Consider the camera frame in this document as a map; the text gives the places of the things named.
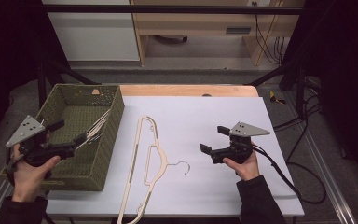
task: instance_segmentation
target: metal rod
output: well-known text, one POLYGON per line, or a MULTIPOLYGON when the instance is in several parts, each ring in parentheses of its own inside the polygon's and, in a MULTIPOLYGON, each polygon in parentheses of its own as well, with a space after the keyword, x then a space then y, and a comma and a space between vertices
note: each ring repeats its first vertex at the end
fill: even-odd
MULTIPOLYGON (((296 116, 296 107, 295 100, 293 99, 293 94, 285 92, 284 95, 293 112, 293 115, 296 116)), ((300 131, 302 132, 304 130, 304 124, 299 124, 299 127, 300 131)), ((313 161, 313 164, 315 165, 315 168, 318 171, 319 176, 321 177, 322 181, 326 186, 330 202, 336 210, 340 222, 342 224, 355 224, 356 220, 351 212, 351 209, 349 208, 341 190, 339 189, 336 179, 328 168, 317 144, 313 140, 312 135, 308 130, 306 130, 304 140, 308 145, 307 149, 310 153, 310 157, 313 161)))
POLYGON ((280 67, 277 67, 274 70, 268 72, 264 76, 252 81, 251 83, 244 84, 244 85, 251 85, 251 86, 254 86, 254 87, 258 87, 259 85, 264 84, 264 82, 270 80, 273 77, 285 74, 291 68, 291 66, 292 66, 292 63, 287 62, 287 63, 281 65, 280 67))
POLYGON ((26 9, 46 12, 70 13, 190 13, 190 14, 257 14, 302 15, 313 14, 316 9, 303 7, 231 7, 231 6, 161 6, 161 5, 55 5, 26 6, 26 9))
POLYGON ((55 69, 58 69, 60 72, 64 72, 67 75, 83 82, 86 85, 101 85, 101 83, 91 81, 88 78, 81 76, 77 72, 75 72, 75 71, 71 70, 70 68, 67 68, 67 67, 63 66, 62 64, 57 63, 55 61, 49 61, 49 65, 51 65, 55 69))

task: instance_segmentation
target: white table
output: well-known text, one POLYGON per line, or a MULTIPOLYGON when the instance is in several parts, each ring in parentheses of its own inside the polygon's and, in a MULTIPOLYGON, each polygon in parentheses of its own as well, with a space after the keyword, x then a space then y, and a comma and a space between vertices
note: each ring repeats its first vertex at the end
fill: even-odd
MULTIPOLYGON (((232 128, 242 121, 271 131, 252 140, 264 148, 282 172, 291 180, 267 109, 259 97, 172 97, 124 96, 126 105, 111 165, 101 192, 52 191, 48 196, 48 214, 68 217, 116 217, 127 183, 138 118, 149 116, 158 126, 160 146, 169 165, 156 183, 144 217, 237 217, 241 199, 235 183, 239 178, 225 164, 213 164, 200 152, 200 143, 215 148, 227 147, 228 137, 217 133, 217 126, 232 128)), ((143 130, 141 136, 147 136, 143 130)), ((126 214, 134 215, 145 198, 143 184, 146 149, 139 148, 126 214)), ((287 216, 303 216, 297 196, 282 181, 269 161, 257 155, 260 173, 287 216)), ((159 168, 159 156, 152 153, 149 176, 159 168)))

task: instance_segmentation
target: person's hand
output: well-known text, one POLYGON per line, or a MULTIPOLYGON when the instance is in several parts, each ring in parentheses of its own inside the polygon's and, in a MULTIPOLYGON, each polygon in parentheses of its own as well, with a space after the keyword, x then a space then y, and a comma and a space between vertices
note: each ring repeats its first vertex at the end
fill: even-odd
MULTIPOLYGON (((14 146, 14 158, 20 156, 19 147, 19 144, 14 146)), ((45 174, 54 168, 59 161, 60 157, 55 156, 39 167, 33 167, 23 160, 17 162, 17 170, 14 172, 14 193, 11 201, 21 203, 34 202, 40 191, 45 174)))
POLYGON ((257 156, 255 151, 243 164, 238 164, 229 158, 223 158, 223 162, 230 168, 234 169, 242 180, 250 180, 260 176, 258 171, 257 156))

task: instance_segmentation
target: green wicker basket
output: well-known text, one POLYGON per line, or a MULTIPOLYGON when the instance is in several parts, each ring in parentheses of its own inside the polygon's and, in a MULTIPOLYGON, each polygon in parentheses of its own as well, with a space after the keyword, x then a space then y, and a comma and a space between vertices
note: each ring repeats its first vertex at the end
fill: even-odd
POLYGON ((44 126, 64 119, 65 125, 52 133, 50 143, 72 141, 109 109, 107 120, 100 130, 101 137, 76 150, 73 158, 61 161, 53 169, 51 178, 42 184, 43 190, 103 190, 124 111, 119 86, 54 86, 36 116, 37 120, 43 120, 44 126))

